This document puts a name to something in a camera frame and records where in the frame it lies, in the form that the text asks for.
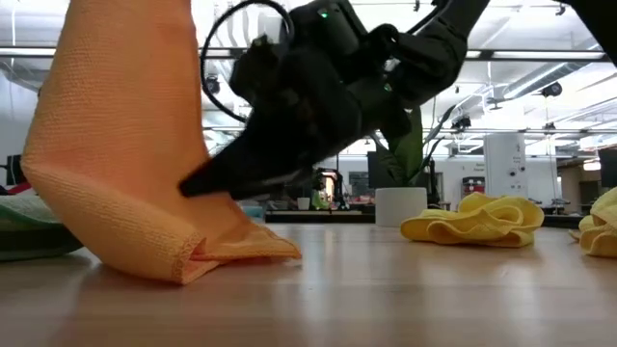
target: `green cloth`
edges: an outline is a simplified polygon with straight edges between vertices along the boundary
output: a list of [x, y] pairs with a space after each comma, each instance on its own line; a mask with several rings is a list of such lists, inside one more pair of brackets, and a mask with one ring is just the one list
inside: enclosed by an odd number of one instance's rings
[[0, 261], [59, 256], [82, 247], [40, 197], [0, 197]]

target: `red object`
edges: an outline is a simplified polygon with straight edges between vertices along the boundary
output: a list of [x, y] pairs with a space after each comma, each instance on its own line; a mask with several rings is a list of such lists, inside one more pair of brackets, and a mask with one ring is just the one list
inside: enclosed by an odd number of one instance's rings
[[16, 195], [19, 193], [23, 193], [31, 188], [32, 186], [30, 185], [30, 183], [21, 183], [21, 184], [17, 184], [11, 189], [8, 189], [7, 192], [9, 192], [9, 194]]
[[485, 178], [484, 177], [464, 177], [463, 178], [463, 196], [462, 198], [473, 193], [485, 192]]

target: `white appliance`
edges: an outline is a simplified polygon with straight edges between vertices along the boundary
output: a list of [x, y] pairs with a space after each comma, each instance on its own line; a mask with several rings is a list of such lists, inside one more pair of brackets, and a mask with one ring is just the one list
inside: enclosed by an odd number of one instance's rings
[[486, 195], [528, 198], [523, 134], [484, 137]]

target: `computer monitor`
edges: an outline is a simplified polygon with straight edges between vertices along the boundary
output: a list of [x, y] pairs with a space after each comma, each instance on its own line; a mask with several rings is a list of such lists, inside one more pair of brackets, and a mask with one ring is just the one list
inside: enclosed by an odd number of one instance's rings
[[604, 188], [617, 187], [617, 149], [601, 149], [598, 155], [600, 156], [602, 186]]
[[2, 165], [7, 171], [7, 183], [8, 186], [13, 186], [21, 183], [26, 183], [26, 176], [21, 170], [21, 155], [10, 155], [7, 157], [7, 165]]
[[368, 163], [368, 188], [393, 188], [396, 187], [394, 179], [389, 175], [386, 167], [379, 161], [376, 151], [369, 151], [366, 154]]

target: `black cable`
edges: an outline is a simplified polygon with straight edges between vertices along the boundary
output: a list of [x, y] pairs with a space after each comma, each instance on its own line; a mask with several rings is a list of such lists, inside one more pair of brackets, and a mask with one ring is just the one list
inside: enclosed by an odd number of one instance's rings
[[208, 51], [208, 48], [210, 47], [210, 42], [212, 41], [212, 38], [214, 38], [214, 35], [216, 34], [217, 30], [219, 30], [219, 27], [234, 13], [237, 13], [238, 11], [246, 7], [249, 7], [251, 5], [265, 5], [265, 6], [272, 8], [277, 13], [279, 13], [287, 29], [286, 41], [287, 42], [293, 41], [296, 35], [295, 28], [293, 26], [293, 21], [291, 20], [291, 16], [289, 16], [289, 13], [281, 5], [271, 0], [247, 0], [247, 1], [243, 1], [239, 3], [238, 5], [235, 5], [234, 7], [230, 8], [225, 13], [223, 13], [223, 15], [221, 15], [220, 18], [218, 18], [214, 22], [214, 25], [212, 25], [212, 29], [210, 30], [210, 33], [208, 34], [207, 38], [205, 39], [205, 42], [203, 43], [203, 48], [201, 49], [201, 54], [200, 54], [201, 89], [203, 90], [205, 95], [208, 97], [208, 99], [210, 99], [210, 101], [212, 101], [212, 103], [216, 107], [218, 107], [221, 111], [223, 111], [225, 114], [232, 117], [233, 119], [238, 120], [243, 123], [246, 123], [247, 120], [243, 117], [240, 117], [234, 114], [233, 111], [231, 111], [227, 106], [225, 106], [221, 101], [219, 101], [219, 99], [206, 87], [205, 61], [208, 59], [207, 51]]

